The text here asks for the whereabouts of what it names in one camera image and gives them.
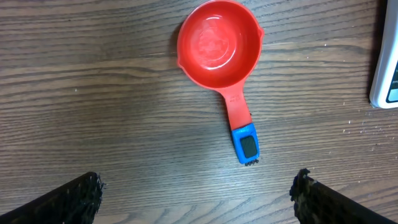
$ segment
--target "device screen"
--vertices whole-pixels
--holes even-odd
[[[398,62],[392,77],[390,90],[387,95],[387,103],[398,102]]]

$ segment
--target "blue handle grip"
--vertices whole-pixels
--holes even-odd
[[[260,156],[259,140],[253,123],[232,130],[232,138],[241,164],[253,161]]]

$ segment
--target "black rubber pad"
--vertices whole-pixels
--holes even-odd
[[[241,145],[243,149],[244,156],[248,159],[257,155],[256,142],[253,136],[248,136],[241,139]]]

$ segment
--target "wood grain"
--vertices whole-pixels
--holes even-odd
[[[296,223],[307,167],[398,222],[398,110],[368,100],[381,3],[241,1],[266,32],[244,89],[261,158],[244,167],[221,97],[176,66],[201,2],[0,2],[0,213],[92,170],[95,223]]]

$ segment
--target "ladle handle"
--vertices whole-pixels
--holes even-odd
[[[243,96],[243,87],[220,92],[226,103],[229,125],[232,130],[236,155],[241,164],[257,159],[260,155],[257,132]]]

